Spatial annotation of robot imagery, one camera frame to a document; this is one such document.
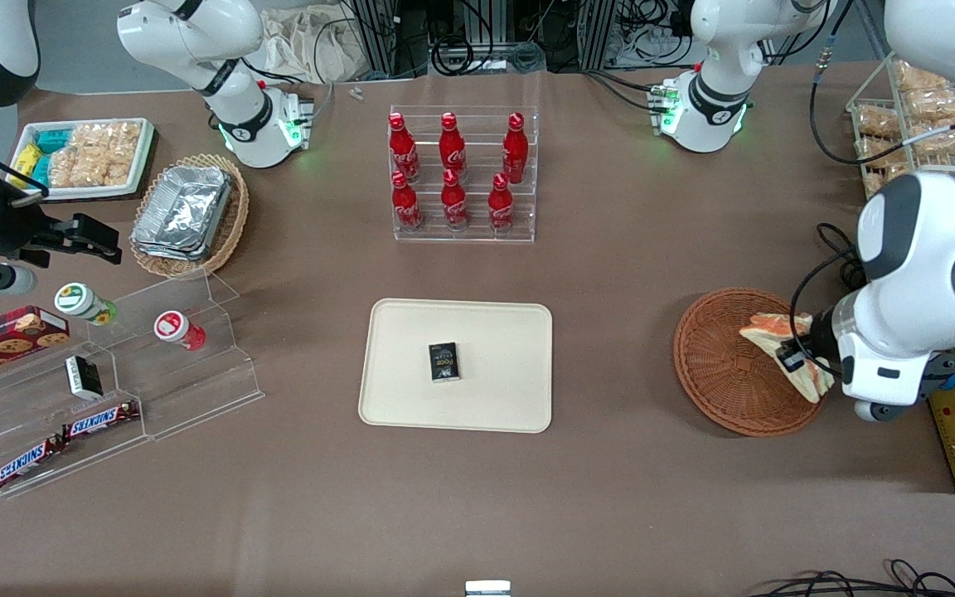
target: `bottle cap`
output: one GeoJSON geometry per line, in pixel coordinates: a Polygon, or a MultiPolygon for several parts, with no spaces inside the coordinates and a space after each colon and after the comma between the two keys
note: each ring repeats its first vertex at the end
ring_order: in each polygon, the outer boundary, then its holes
{"type": "Polygon", "coordinates": [[[153,332],[166,342],[175,342],[187,335],[190,321],[179,311],[164,311],[153,324],[153,332]]]}
{"type": "Polygon", "coordinates": [[[94,292],[87,288],[87,284],[80,284],[79,282],[65,284],[54,295],[54,306],[67,316],[83,313],[90,309],[92,303],[95,303],[94,292]]]}

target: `black box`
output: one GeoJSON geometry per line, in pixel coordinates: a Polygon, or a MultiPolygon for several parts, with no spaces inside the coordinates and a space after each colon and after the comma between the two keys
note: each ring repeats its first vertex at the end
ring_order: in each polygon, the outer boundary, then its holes
{"type": "Polygon", "coordinates": [[[429,344],[429,369],[433,382],[456,381],[459,378],[459,359],[455,352],[455,342],[429,344]]]}

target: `coca-cola bottle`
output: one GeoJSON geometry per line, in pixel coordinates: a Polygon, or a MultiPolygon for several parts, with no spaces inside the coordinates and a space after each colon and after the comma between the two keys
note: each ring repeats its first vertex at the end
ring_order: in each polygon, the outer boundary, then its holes
{"type": "Polygon", "coordinates": [[[408,177],[401,170],[393,173],[393,208],[397,212],[400,229],[405,233],[417,233],[422,230],[422,211],[418,208],[418,197],[408,184],[408,177]]]}
{"type": "Polygon", "coordinates": [[[492,192],[488,193],[488,220],[496,235],[507,235],[514,226],[515,196],[507,188],[507,175],[492,177],[492,192]]]}
{"type": "Polygon", "coordinates": [[[526,118],[515,112],[507,118],[507,136],[503,139],[503,173],[512,185],[526,176],[526,160],[530,156],[530,140],[526,139],[526,118]]]}
{"type": "Polygon", "coordinates": [[[459,181],[467,180],[467,144],[456,128],[455,113],[440,115],[440,162],[444,170],[455,170],[459,181]]]}
{"type": "Polygon", "coordinates": [[[455,170],[444,170],[444,188],[440,189],[440,203],[444,204],[444,219],[448,220],[448,230],[461,233],[470,226],[467,217],[467,193],[459,185],[459,174],[455,170]]]}
{"type": "Polygon", "coordinates": [[[418,150],[414,146],[414,137],[405,126],[405,117],[399,112],[390,114],[390,151],[393,163],[408,182],[418,180],[418,150]]]}

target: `white jar with green lid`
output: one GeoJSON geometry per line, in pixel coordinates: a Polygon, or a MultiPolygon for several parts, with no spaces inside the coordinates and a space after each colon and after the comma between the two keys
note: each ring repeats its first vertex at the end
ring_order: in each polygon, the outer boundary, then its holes
{"type": "Polygon", "coordinates": [[[67,316],[82,318],[94,325],[107,325],[117,317],[117,306],[106,301],[87,284],[65,284],[54,296],[54,306],[67,316]]]}

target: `teal package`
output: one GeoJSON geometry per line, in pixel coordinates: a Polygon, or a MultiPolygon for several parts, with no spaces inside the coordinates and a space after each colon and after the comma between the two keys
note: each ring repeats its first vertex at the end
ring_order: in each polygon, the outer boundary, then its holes
{"type": "Polygon", "coordinates": [[[56,131],[41,131],[35,138],[35,144],[43,153],[54,153],[65,147],[72,135],[71,129],[57,129],[56,131]]]}
{"type": "Polygon", "coordinates": [[[32,170],[32,180],[42,182],[43,185],[50,186],[50,156],[45,155],[39,158],[35,163],[35,170],[32,170]]]}

